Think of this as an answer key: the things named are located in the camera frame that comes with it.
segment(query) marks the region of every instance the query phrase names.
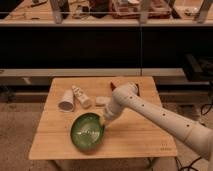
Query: paper cup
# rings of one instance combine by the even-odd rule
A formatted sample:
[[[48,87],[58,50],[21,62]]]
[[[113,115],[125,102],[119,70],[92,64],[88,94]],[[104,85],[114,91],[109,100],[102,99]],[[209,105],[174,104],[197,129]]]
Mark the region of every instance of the paper cup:
[[[72,112],[74,111],[74,96],[72,90],[66,90],[58,107],[63,112]]]

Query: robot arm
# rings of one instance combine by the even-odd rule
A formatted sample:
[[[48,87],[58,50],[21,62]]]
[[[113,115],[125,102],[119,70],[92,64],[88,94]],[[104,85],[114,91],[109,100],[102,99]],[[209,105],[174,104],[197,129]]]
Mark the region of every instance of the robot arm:
[[[182,141],[201,157],[210,160],[209,171],[213,170],[212,130],[198,122],[143,100],[136,95],[137,91],[137,86],[131,83],[117,87],[104,109],[106,122],[119,117],[124,108],[128,107]]]

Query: green bowl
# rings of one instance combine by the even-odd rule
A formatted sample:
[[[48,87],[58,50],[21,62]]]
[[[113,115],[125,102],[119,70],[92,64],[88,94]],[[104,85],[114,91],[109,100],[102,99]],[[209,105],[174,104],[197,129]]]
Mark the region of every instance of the green bowl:
[[[95,113],[85,113],[73,123],[70,137],[80,151],[94,149],[104,134],[104,126],[100,124],[100,116]]]

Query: white cylinder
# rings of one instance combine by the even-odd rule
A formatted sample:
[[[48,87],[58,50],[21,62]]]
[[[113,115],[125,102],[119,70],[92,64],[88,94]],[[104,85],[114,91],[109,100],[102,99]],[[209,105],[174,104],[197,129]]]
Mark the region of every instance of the white cylinder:
[[[72,90],[66,90],[58,107],[63,112],[74,111],[74,95]]]
[[[84,93],[84,91],[80,87],[73,85],[72,90],[75,97],[78,99],[84,109],[89,108],[92,105],[91,99]]]

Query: wooden table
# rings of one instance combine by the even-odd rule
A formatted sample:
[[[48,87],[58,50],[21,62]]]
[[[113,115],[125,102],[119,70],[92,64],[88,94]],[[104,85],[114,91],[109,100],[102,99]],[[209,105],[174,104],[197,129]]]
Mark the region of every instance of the wooden table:
[[[87,77],[55,78],[30,150],[30,160],[100,159],[176,156],[172,136],[136,112],[125,109],[120,118],[105,130],[100,146],[90,154],[78,151],[70,140],[73,121],[85,112],[102,114],[103,107],[94,104],[83,110],[76,100],[74,112],[61,112],[57,105],[65,90],[80,86],[95,101],[96,96],[111,96],[110,83],[119,86],[126,82],[139,85],[140,96],[156,105],[161,101],[152,77]]]

